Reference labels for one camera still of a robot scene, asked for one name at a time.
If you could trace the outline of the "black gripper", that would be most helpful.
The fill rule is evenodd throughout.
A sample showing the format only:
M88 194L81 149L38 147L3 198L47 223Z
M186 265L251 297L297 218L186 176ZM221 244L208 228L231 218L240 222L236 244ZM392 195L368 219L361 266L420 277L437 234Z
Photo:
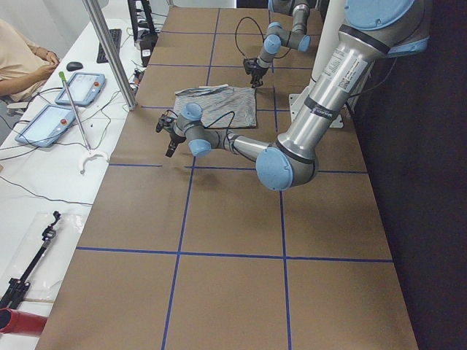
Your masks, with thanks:
M261 67L258 63L257 63L257 68L256 70L251 74L251 81L250 81L250 84L251 84L251 87L252 88L259 88L263 85L263 76L266 74L266 69Z
M176 147L186 141L184 132L179 129L176 125L171 127L170 131L171 142L169 143L166 151L166 157L171 158L176 150Z

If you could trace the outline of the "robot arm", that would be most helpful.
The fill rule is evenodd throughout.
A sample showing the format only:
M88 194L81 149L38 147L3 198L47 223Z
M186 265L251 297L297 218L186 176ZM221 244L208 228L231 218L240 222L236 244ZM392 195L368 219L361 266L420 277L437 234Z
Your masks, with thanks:
M262 78L272 65L280 47L306 52L311 44L311 36L307 34L307 22L316 1L269 1L268 8L272 12L289 15L293 18L290 31L285 30L279 22L268 25L266 38L257 58L245 58L244 69L251 76L252 88L263 84Z
M212 130L202 110L189 103L174 117L162 115L155 127L170 135L166 154L187 143L196 157L224 149L255 163L260 182L286 190L310 182L317 173L315 148L342 107L358 94L358 85L374 61L420 53L428 45L431 1L346 1L337 25L337 41L317 81L301 94L290 127L272 143Z

